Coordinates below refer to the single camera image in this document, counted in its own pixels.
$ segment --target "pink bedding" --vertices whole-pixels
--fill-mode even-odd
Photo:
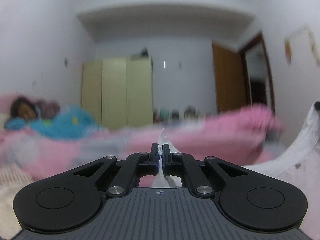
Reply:
[[[43,179],[106,155],[125,159],[129,154],[150,151],[158,141],[161,127],[99,131],[78,141],[55,141],[29,128],[0,132],[0,165],[17,163],[34,179]],[[181,125],[166,129],[170,141],[181,152],[203,160],[214,155],[226,161],[249,165],[270,160],[262,144],[268,130],[282,126],[266,107],[246,107],[206,119],[203,124]]]

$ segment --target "wardrobe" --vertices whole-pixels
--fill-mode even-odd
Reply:
[[[151,58],[84,63],[82,108],[110,130],[153,123]]]

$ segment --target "dark wooden door frame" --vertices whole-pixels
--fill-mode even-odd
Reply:
[[[250,97],[249,75],[248,75],[248,69],[247,69],[247,61],[245,59],[245,53],[249,49],[252,49],[255,45],[257,45],[260,42],[262,44],[263,51],[264,51],[264,57],[265,57],[266,63],[267,63],[267,71],[268,71],[269,86],[270,86],[270,96],[271,96],[271,109],[275,113],[276,108],[275,108],[275,96],[274,96],[274,91],[273,91],[272,72],[271,72],[270,61],[269,61],[269,57],[267,54],[267,49],[266,49],[266,45],[265,45],[262,33],[258,33],[258,35],[256,37],[254,37],[248,44],[246,44],[239,51],[239,54],[240,54],[241,60],[242,60],[243,73],[244,73],[246,103],[248,105],[251,104],[251,97]]]

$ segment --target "blue blanket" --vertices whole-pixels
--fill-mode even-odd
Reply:
[[[7,122],[6,129],[20,130],[27,125],[41,135],[53,139],[79,139],[92,135],[99,128],[86,111],[78,106],[71,106],[52,120],[37,119],[27,123],[23,119],[14,118]]]

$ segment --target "triangular cutout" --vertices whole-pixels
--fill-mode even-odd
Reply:
[[[82,170],[76,171],[73,174],[78,176],[90,177],[92,176],[101,166],[103,162],[95,163],[89,167],[86,167]]]
[[[236,168],[230,167],[224,163],[218,163],[220,168],[223,169],[223,171],[228,174],[230,177],[238,177],[238,176],[243,176],[243,175],[248,175],[249,173],[238,170]]]

